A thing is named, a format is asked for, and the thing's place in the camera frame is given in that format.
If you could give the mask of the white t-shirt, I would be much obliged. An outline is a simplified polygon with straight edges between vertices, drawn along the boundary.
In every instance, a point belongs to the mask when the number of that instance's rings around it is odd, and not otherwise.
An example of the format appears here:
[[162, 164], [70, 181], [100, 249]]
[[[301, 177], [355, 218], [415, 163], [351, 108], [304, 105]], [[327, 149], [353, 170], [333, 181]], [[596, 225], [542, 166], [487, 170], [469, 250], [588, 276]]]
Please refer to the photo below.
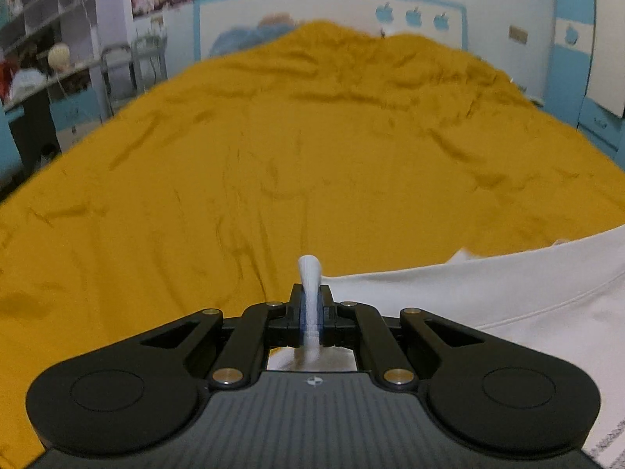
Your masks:
[[427, 418], [485, 463], [564, 467], [624, 463], [624, 232], [496, 257], [325, 278], [299, 259], [304, 289], [300, 360], [275, 369], [321, 369], [319, 292], [396, 318], [415, 307], [476, 330], [485, 341], [451, 351], [434, 376], [407, 391]]

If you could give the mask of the mustard yellow bed quilt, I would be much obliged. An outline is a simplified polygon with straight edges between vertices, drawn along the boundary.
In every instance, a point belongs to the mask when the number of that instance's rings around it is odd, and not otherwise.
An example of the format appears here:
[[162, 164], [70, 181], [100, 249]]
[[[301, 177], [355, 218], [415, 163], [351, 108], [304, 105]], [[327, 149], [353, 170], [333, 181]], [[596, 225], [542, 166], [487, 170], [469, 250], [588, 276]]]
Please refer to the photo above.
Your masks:
[[624, 175], [468, 52], [326, 21], [137, 98], [1, 204], [1, 463], [41, 445], [48, 366], [329, 274], [553, 246], [619, 227]]

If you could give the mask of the grey metal chair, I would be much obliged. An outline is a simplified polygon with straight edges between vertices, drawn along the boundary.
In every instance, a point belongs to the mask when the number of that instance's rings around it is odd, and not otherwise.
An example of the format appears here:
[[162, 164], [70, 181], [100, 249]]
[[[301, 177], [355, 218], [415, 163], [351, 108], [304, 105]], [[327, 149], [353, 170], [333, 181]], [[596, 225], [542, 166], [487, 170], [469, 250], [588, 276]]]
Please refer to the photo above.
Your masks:
[[101, 52], [101, 75], [109, 115], [168, 79], [167, 38], [147, 34], [132, 43], [114, 43]]

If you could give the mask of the light blue pillow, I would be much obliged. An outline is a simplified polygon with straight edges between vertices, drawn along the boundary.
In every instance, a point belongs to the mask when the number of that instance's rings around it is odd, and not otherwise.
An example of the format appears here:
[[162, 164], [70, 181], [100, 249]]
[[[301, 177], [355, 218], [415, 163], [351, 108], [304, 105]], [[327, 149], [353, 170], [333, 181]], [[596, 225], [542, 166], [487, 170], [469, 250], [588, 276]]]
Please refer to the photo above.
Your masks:
[[225, 56], [270, 43], [294, 31], [298, 25], [287, 13], [267, 15], [254, 27], [233, 27], [221, 33], [212, 44], [209, 56]]

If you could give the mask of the white blue desk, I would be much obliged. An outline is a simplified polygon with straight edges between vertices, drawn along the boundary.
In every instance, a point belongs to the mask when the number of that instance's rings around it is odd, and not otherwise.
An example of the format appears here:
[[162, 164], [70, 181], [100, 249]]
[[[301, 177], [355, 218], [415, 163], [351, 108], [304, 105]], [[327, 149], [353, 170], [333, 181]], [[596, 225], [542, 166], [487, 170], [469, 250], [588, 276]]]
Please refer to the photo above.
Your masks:
[[104, 110], [92, 82], [92, 70], [100, 64], [98, 58], [81, 61], [2, 108], [25, 178], [37, 170], [43, 158], [61, 153], [58, 133], [103, 123]]

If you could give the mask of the white blue headboard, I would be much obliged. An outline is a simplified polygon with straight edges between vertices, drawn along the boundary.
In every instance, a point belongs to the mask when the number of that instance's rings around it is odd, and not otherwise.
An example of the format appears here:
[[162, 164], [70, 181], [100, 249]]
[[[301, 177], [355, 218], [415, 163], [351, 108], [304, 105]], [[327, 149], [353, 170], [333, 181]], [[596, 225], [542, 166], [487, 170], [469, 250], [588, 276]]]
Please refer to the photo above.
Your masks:
[[287, 14], [295, 21], [326, 20], [370, 35], [417, 34], [468, 49], [466, 8], [446, 0], [197, 0], [194, 57], [207, 57], [220, 34]]

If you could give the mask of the blue white wardrobe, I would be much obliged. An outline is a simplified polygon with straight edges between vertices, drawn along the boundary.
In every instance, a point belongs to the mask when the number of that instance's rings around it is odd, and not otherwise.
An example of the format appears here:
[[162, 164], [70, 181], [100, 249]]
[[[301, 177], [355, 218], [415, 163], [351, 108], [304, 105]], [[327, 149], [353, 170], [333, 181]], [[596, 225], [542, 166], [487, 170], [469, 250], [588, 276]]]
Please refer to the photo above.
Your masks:
[[543, 110], [624, 165], [624, 0], [554, 0]]

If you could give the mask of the round beige lamp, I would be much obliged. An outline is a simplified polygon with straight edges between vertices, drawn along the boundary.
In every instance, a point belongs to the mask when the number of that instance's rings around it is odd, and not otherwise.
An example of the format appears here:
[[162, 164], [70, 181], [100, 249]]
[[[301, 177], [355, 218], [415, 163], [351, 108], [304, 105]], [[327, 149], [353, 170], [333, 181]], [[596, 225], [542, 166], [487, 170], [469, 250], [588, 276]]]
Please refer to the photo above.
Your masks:
[[49, 67], [54, 72], [64, 72], [71, 68], [71, 52], [65, 43], [55, 43], [46, 57]]

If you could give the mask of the white wall shelf unit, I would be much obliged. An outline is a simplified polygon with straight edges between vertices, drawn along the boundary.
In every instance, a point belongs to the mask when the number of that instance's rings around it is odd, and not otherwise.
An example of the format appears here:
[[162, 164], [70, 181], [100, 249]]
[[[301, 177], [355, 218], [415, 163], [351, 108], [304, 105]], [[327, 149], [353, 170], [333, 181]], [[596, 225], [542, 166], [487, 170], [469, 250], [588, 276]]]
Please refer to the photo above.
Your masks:
[[69, 47], [70, 63], [98, 56], [95, 0], [1, 0], [1, 56], [28, 57], [48, 70], [48, 51]]

